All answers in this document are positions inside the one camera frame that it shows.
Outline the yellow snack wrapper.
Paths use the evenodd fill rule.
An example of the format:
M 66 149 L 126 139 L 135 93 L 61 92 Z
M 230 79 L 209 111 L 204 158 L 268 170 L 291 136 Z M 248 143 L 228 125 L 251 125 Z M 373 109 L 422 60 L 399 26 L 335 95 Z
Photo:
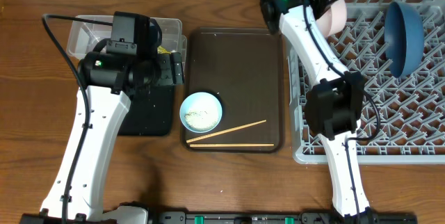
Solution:
M 158 52 L 159 54 L 170 54 L 170 51 L 168 51 L 167 49 L 165 49 L 165 48 L 162 47 L 162 46 L 159 46 L 159 47 L 157 48 L 157 52 Z

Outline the pink bowl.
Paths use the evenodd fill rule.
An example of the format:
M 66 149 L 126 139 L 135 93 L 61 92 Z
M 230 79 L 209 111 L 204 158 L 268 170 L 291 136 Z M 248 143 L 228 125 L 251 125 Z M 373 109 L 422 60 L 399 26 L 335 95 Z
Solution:
M 347 21 L 345 0 L 335 1 L 324 14 L 316 20 L 316 25 L 325 38 L 343 31 Z

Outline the light blue bowl with rice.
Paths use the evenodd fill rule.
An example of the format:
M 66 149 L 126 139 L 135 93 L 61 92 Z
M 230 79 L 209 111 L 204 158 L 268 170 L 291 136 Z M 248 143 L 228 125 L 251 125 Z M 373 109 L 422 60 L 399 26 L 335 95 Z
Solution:
M 197 92 L 185 98 L 179 110 L 182 125 L 196 134 L 214 129 L 221 121 L 223 108 L 220 100 L 211 93 Z

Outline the dark blue plate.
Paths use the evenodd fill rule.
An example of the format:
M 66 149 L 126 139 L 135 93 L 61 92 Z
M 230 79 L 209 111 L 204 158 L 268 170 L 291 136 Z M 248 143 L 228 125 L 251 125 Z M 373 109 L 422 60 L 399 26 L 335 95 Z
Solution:
M 385 15 L 386 58 L 393 77 L 406 77 L 417 69 L 423 58 L 424 35 L 420 13 L 414 6 L 394 1 Z

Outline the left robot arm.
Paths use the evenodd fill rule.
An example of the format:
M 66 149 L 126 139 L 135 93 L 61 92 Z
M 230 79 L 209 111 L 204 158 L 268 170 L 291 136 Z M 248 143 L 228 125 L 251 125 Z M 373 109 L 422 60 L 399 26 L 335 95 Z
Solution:
M 92 51 L 81 59 L 76 116 L 56 180 L 39 213 L 21 223 L 148 223 L 148 208 L 123 203 L 104 211 L 104 185 L 131 94 L 148 86 L 183 83 L 181 54 L 151 56 Z

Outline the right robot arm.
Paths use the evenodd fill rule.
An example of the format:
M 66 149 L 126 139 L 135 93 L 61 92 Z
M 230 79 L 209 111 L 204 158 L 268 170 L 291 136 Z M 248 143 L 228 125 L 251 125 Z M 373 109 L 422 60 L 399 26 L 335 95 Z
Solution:
M 333 207 L 345 221 L 360 222 L 369 214 L 357 161 L 357 130 L 362 102 L 371 99 L 364 77 L 351 72 L 333 53 L 316 21 L 341 0 L 260 0 L 271 33 L 281 33 L 296 51 L 311 89 L 305 120 L 322 142 L 330 169 Z

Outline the grey dishwasher rack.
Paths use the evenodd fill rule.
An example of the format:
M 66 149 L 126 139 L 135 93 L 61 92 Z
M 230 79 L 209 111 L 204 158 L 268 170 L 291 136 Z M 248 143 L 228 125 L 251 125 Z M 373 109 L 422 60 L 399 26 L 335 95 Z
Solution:
M 423 24 L 421 64 L 406 77 L 391 75 L 384 18 L 394 1 L 413 6 Z M 377 139 L 357 146 L 361 164 L 444 162 L 444 0 L 345 0 L 345 29 L 328 42 L 340 61 L 366 78 L 372 96 L 362 111 L 360 136 Z

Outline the black tray bin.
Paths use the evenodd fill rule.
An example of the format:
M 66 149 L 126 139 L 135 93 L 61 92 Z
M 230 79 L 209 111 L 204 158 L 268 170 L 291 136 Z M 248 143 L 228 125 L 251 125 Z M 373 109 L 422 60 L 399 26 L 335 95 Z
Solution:
M 165 136 L 172 128 L 175 89 L 150 87 L 136 91 L 119 136 Z

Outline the brown serving tray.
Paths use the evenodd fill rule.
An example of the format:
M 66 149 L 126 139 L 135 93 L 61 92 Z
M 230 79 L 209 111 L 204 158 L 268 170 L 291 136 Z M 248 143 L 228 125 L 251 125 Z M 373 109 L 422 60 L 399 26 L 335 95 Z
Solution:
M 273 153 L 284 143 L 282 40 L 266 29 L 200 28 L 191 33 L 184 94 L 215 95 L 222 119 L 210 132 L 181 130 L 195 152 Z M 267 122 L 193 143 L 187 140 L 260 120 Z M 273 147 L 189 147 L 201 143 L 273 143 Z

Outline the clear plastic bin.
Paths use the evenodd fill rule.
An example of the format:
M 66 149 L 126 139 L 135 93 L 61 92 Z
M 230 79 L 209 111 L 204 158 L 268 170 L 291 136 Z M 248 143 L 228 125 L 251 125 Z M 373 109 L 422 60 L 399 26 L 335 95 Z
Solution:
M 172 34 L 177 44 L 182 43 L 181 32 L 173 32 L 171 26 L 177 30 L 181 29 L 181 22 L 178 19 L 168 19 L 168 25 L 156 20 L 162 30 L 162 43 L 170 53 L 181 54 L 184 71 L 184 55 L 180 49 L 169 49 L 164 45 L 164 37 Z M 113 78 L 122 75 L 125 79 L 129 74 L 147 75 L 156 79 L 156 57 L 141 59 L 136 56 L 122 54 L 107 54 L 107 40 L 111 38 L 112 22 L 107 22 L 104 16 L 88 15 L 86 17 L 75 17 L 68 41 L 67 53 L 65 56 L 73 56 L 79 60 L 77 70 L 83 76 L 98 74 L 111 75 Z

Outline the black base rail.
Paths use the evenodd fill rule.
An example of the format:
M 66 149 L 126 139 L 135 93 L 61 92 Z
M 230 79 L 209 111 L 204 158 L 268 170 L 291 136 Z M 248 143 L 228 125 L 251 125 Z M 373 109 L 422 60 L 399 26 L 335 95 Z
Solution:
M 369 223 L 369 224 L 416 224 L 417 217 L 412 214 L 378 214 L 368 209 L 358 217 L 345 218 L 328 212 L 304 212 L 301 214 L 187 214 L 180 211 L 161 213 L 147 212 L 111 216 L 108 212 L 99 223 L 151 223 L 151 224 L 335 224 L 335 223 Z

